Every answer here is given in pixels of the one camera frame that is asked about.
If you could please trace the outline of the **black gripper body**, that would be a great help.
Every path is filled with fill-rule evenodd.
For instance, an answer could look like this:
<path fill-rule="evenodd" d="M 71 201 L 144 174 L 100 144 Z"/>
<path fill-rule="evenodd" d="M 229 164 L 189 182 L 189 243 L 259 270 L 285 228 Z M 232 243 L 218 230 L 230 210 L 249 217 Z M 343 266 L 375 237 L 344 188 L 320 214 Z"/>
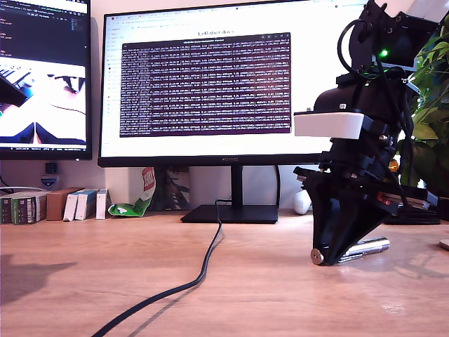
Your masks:
<path fill-rule="evenodd" d="M 399 209 L 424 212 L 436 207 L 437 196 L 426 189 L 401 184 L 390 169 L 399 148 L 396 140 L 333 138 L 331 142 L 331 149 L 319 155 L 317 171 L 299 166 L 294 169 L 315 210 L 332 202 L 342 206 L 344 198 L 354 199 L 352 205 L 366 203 L 375 212 L 392 215 Z"/>

